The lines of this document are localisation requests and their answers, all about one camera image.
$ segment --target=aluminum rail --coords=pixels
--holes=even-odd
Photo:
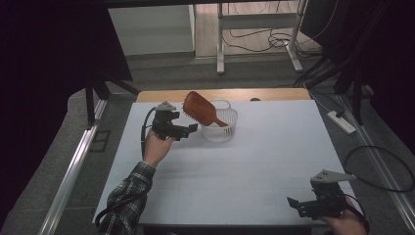
[[[351,106],[345,95],[338,95],[338,99],[341,104],[345,107],[345,114],[350,122],[354,125],[357,131],[357,136],[359,137],[360,143],[363,145],[375,145],[369,134],[367,133],[364,126],[361,126],[354,119],[351,114]],[[385,186],[393,189],[399,189],[399,185],[391,173],[391,170],[388,168],[387,164],[382,158],[382,154],[378,150],[367,149],[369,154],[369,160],[372,163],[372,166],[375,168],[379,177]],[[415,234],[415,210],[412,204],[409,202],[408,197],[403,193],[394,193],[389,192],[390,197],[397,210],[399,211],[403,221],[405,222],[407,228],[412,234]]]
[[[67,205],[70,193],[76,182],[76,178],[79,175],[83,161],[88,153],[89,146],[95,136],[98,128],[99,120],[107,105],[107,101],[100,100],[95,108],[95,123],[91,129],[83,132],[82,138],[76,148],[76,151],[69,164],[67,173],[62,180],[61,186],[58,189],[55,199],[52,202],[48,213],[46,214],[43,224],[40,227],[38,235],[52,235],[59,224],[62,214],[64,213],[65,206]]]

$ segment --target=basket handle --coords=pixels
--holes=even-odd
[[[229,103],[229,101],[227,101],[227,100],[224,100],[224,99],[214,99],[214,100],[211,100],[210,102],[225,102],[225,103],[227,103],[227,104],[228,104],[228,107],[227,107],[227,108],[225,108],[225,109],[226,109],[226,110],[231,109],[231,103]]]

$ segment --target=plaid shirt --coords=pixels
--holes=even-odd
[[[150,190],[156,169],[140,162],[110,194],[107,207]],[[134,234],[141,212],[146,207],[147,195],[109,212],[98,229],[99,235]]]

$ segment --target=white tabletop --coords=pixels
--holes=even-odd
[[[140,132],[159,103],[133,104],[97,208],[141,160]],[[231,102],[235,136],[209,143],[201,129],[175,141],[159,164],[142,224],[307,225],[287,197],[315,200],[310,178],[322,169],[344,172],[314,101]],[[181,111],[181,103],[172,103]],[[195,123],[181,114],[176,125]],[[353,195],[348,182],[345,193]]]

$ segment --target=white desk leg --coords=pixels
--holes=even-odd
[[[219,31],[218,31],[218,37],[217,37],[217,74],[224,74],[225,73],[225,57],[223,52],[223,42],[222,42],[222,36],[223,36],[223,14],[222,14],[222,4],[217,4],[217,16],[219,20]]]
[[[304,15],[304,10],[305,10],[305,3],[306,3],[306,0],[302,0],[300,2],[300,8],[299,8],[299,11],[297,12],[296,24],[295,24],[295,26],[293,28],[293,32],[291,34],[290,43],[286,46],[287,53],[290,56],[291,62],[293,63],[294,70],[296,72],[302,72],[303,71],[302,66],[300,64],[300,61],[299,61],[299,58],[297,58],[296,50],[295,50],[294,46],[295,46],[296,41],[297,41],[297,35],[299,34],[299,31],[300,31],[302,16]]]

